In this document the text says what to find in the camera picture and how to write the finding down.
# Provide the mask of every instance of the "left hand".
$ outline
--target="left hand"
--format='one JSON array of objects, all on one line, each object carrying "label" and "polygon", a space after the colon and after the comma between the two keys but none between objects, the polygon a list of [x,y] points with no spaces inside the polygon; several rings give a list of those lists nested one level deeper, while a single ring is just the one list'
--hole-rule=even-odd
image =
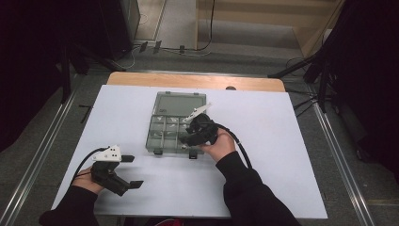
[{"label": "left hand", "polygon": [[95,194],[99,194],[100,191],[102,191],[104,189],[103,186],[100,186],[97,183],[94,183],[91,180],[91,173],[90,173],[91,167],[87,168],[87,169],[83,169],[81,170],[76,178],[73,180],[72,185],[73,186],[80,186],[84,189],[87,189]]}]

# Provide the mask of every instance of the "wire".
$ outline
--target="wire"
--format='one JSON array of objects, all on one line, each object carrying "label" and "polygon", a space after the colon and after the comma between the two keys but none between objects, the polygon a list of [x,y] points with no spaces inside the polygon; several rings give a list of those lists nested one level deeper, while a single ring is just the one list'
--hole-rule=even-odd
[{"label": "wire", "polygon": [[162,220],[161,222],[155,224],[155,226],[159,226],[159,225],[161,225],[161,224],[163,224],[163,223],[165,223],[165,222],[168,222],[168,221],[173,221],[173,222],[174,222],[174,220],[175,220],[174,218],[164,219],[164,220]]},{"label": "wire", "polygon": [[208,4],[206,4],[208,1],[205,0],[205,23],[206,23],[206,28],[208,29],[208,39],[211,38],[211,31],[212,29],[209,28],[208,25]]},{"label": "wire", "polygon": [[309,108],[311,108],[311,106],[313,106],[314,104],[316,104],[317,102],[313,102],[311,103],[308,107],[306,107],[302,112],[300,112],[299,114],[296,115],[296,117],[298,118],[299,116],[301,116],[303,113],[305,113],[305,111],[307,111]]},{"label": "wire", "polygon": [[193,52],[199,52],[199,51],[202,51],[202,50],[205,50],[206,48],[208,48],[208,46],[211,44],[211,42],[212,42],[212,34],[213,34],[213,24],[214,24],[214,14],[215,14],[215,0],[214,0],[214,2],[213,2],[213,4],[212,4],[212,13],[211,13],[211,28],[210,28],[210,34],[209,34],[209,40],[208,40],[208,43],[204,46],[204,47],[202,47],[202,48],[199,48],[199,49],[194,49],[194,48],[188,48],[188,49],[186,49],[186,48],[184,48],[184,49],[176,49],[176,48],[167,48],[167,47],[165,47],[165,48],[159,48],[159,49],[162,49],[162,50],[175,50],[175,51],[181,51],[181,50],[184,50],[184,51],[193,51]]},{"label": "wire", "polygon": [[85,173],[82,173],[82,174],[78,174],[78,175],[75,176],[75,178],[80,177],[80,176],[83,176],[83,175],[87,175],[87,174],[90,174],[90,173],[91,173],[91,172],[85,172]]},{"label": "wire", "polygon": [[130,68],[132,68],[133,66],[135,66],[135,63],[136,63],[135,56],[133,55],[133,52],[134,52],[136,49],[138,49],[139,47],[140,47],[140,46],[137,46],[137,47],[133,48],[132,51],[131,51],[133,63],[132,63],[130,66],[121,66],[119,63],[117,63],[117,62],[115,62],[115,61],[112,61],[112,62],[113,62],[114,64],[116,64],[117,66],[123,68],[123,69],[130,69]]},{"label": "wire", "polygon": [[92,151],[91,153],[89,153],[84,159],[83,161],[80,163],[79,167],[77,167],[76,172],[73,174],[72,180],[71,180],[71,184],[73,183],[73,180],[78,176],[77,174],[79,173],[80,169],[82,168],[83,164],[85,164],[86,160],[88,160],[88,158],[90,158],[94,153],[97,152],[102,152],[104,150],[106,150],[107,148],[99,148],[96,149],[94,151]]},{"label": "wire", "polygon": [[317,95],[317,93],[315,93],[315,92],[298,91],[298,90],[290,89],[290,88],[286,88],[285,90],[287,90],[288,92],[294,92],[294,93],[300,93],[300,94]]},{"label": "wire", "polygon": [[217,127],[220,128],[220,129],[226,130],[226,132],[228,132],[228,133],[230,134],[230,136],[235,140],[235,142],[237,143],[238,147],[240,148],[240,151],[241,151],[241,153],[243,154],[243,157],[246,159],[247,167],[248,167],[249,169],[252,169],[252,164],[250,164],[250,161],[249,161],[249,157],[248,157],[248,155],[247,155],[247,152],[246,152],[246,150],[244,149],[244,147],[243,147],[243,145],[241,144],[241,142],[240,142],[240,140],[238,139],[238,137],[237,137],[232,131],[230,131],[230,129],[226,128],[225,126],[223,126],[223,125],[221,125],[221,124],[215,123],[215,126],[217,126]]},{"label": "wire", "polygon": [[140,16],[144,16],[146,18],[146,20],[144,22],[141,22],[141,17],[140,17],[140,23],[139,24],[145,24],[149,20],[149,16],[147,16],[146,14],[140,13]]},{"label": "wire", "polygon": [[[294,57],[294,58],[290,58],[286,63],[285,63],[285,69],[288,69],[288,64],[292,61],[292,60],[294,60],[294,59],[301,59],[302,60],[302,62],[306,62],[306,60],[303,58],[303,57]],[[301,76],[301,74],[293,74],[293,73],[290,73],[290,75],[292,75],[292,76]]]},{"label": "wire", "polygon": [[205,54],[190,55],[190,54],[182,54],[182,53],[180,53],[180,52],[174,52],[174,51],[168,50],[168,49],[161,49],[161,50],[162,50],[162,51],[165,51],[165,52],[172,53],[172,54],[177,54],[177,55],[182,55],[182,56],[188,56],[188,57],[205,57],[205,56],[210,55],[210,54],[212,53],[211,51],[209,51],[208,53],[205,53]]},{"label": "wire", "polygon": [[309,102],[309,101],[314,100],[315,98],[316,98],[316,97],[311,97],[310,99],[308,99],[308,100],[306,100],[306,101],[304,101],[304,102],[301,102],[301,103],[295,105],[295,106],[294,106],[294,110],[297,110],[300,106],[304,105],[305,103],[307,103],[307,102]]}]

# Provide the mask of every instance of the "black tripod leg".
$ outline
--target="black tripod leg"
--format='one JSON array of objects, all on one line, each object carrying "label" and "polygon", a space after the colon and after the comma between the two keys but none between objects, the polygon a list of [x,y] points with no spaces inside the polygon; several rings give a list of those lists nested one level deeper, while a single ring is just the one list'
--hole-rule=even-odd
[{"label": "black tripod leg", "polygon": [[68,47],[70,61],[76,72],[80,74],[88,74],[89,65],[85,58],[79,53],[79,50],[73,44]]},{"label": "black tripod leg", "polygon": [[317,95],[317,103],[319,104],[323,113],[326,113],[325,103],[326,103],[326,91],[327,91],[328,76],[329,76],[329,63],[328,63],[328,61],[326,61],[325,65],[324,65],[323,72],[322,72],[322,76],[320,79],[319,93]]},{"label": "black tripod leg", "polygon": [[289,73],[293,73],[294,71],[301,69],[303,67],[305,67],[306,65],[312,63],[314,60],[316,59],[316,54],[309,56],[307,58],[305,58],[304,60],[302,60],[299,63],[294,64],[293,66],[279,72],[279,73],[273,73],[273,74],[269,74],[267,77],[268,78],[282,78],[283,76],[289,74]]},{"label": "black tripod leg", "polygon": [[79,45],[79,44],[75,44],[76,48],[84,55],[93,58],[94,60],[96,60],[97,62],[101,63],[102,65],[104,65],[107,69],[109,69],[111,72],[125,72],[126,70],[124,70],[123,68],[120,68],[116,65],[111,64],[110,62],[106,61],[104,58],[97,56],[95,54],[93,54],[91,51],[89,51],[87,48]]},{"label": "black tripod leg", "polygon": [[70,61],[68,57],[68,47],[66,44],[61,46],[61,74],[62,74],[62,99],[64,104],[71,94]]}]

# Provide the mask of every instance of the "white tabletop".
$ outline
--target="white tabletop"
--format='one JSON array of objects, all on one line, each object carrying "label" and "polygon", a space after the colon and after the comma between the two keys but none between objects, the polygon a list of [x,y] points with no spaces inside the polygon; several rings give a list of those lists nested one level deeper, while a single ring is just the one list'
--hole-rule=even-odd
[{"label": "white tabletop", "polygon": [[[145,148],[158,91],[204,93],[212,106],[207,114],[230,128],[246,148],[263,182],[296,218],[327,218],[295,112],[284,92],[103,86],[53,204],[64,196],[73,173],[91,151],[120,145],[136,157],[120,163],[116,173],[140,189],[122,197],[102,191],[97,215],[229,217],[223,202],[225,179],[207,154],[190,160],[185,154],[156,156]],[[93,162],[88,160],[82,169]]]}]

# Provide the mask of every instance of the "black jacket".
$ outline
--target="black jacket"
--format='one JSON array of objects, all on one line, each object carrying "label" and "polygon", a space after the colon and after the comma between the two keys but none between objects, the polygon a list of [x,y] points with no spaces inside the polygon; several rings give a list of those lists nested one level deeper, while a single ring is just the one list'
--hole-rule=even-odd
[{"label": "black jacket", "polygon": [[[263,184],[255,169],[248,169],[238,152],[233,152],[216,164],[226,178],[224,201],[231,213],[233,225],[300,225],[288,208]],[[97,195],[78,186],[71,186],[55,210],[39,219],[44,226],[98,225],[93,214]]]}]

